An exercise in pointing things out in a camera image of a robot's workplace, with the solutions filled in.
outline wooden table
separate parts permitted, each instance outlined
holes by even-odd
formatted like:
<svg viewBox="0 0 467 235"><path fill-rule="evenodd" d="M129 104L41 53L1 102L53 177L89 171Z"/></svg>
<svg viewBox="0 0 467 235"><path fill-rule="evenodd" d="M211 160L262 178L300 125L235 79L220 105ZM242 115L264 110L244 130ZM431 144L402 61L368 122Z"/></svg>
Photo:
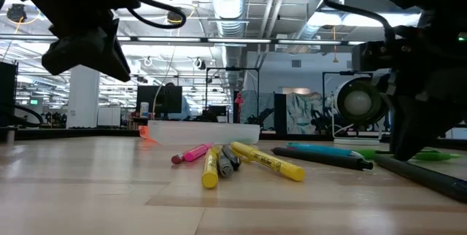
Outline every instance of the wooden table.
<svg viewBox="0 0 467 235"><path fill-rule="evenodd" d="M131 137L0 146L1 234L467 234L466 205L379 167L291 160L306 169L294 182L251 163L206 190L203 159L170 162L188 148ZM466 158L422 164L467 179Z"/></svg>

